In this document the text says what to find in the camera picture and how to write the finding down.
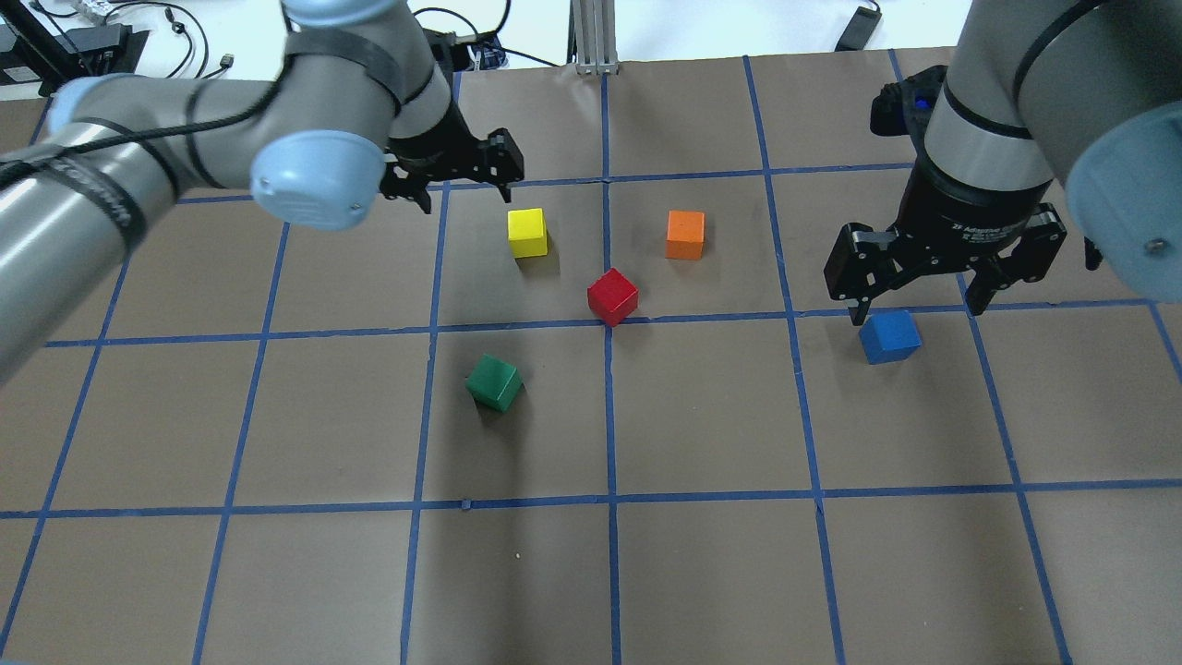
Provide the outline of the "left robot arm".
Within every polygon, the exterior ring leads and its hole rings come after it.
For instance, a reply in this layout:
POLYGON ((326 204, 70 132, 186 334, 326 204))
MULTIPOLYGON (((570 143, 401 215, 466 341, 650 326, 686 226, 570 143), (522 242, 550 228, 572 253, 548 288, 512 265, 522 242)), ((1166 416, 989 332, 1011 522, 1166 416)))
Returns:
POLYGON ((8 382, 194 188, 247 190, 290 224, 349 230, 378 197, 430 211, 455 178, 511 201, 526 163, 479 139, 404 1, 287 1, 274 82, 113 73, 56 93, 46 141, 4 155, 8 382))

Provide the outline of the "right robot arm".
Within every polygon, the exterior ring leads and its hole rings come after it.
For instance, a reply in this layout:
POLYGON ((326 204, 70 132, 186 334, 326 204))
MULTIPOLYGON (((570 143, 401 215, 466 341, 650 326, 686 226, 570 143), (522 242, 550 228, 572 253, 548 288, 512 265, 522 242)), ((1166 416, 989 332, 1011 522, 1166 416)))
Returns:
POLYGON ((1046 278, 1067 237, 1043 201, 1059 184, 1087 270, 1178 302, 1178 96, 1177 1, 975 1, 949 65, 871 103, 871 131, 916 159, 886 230, 842 227, 829 296, 860 325, 884 292, 968 270, 983 314, 1046 278))

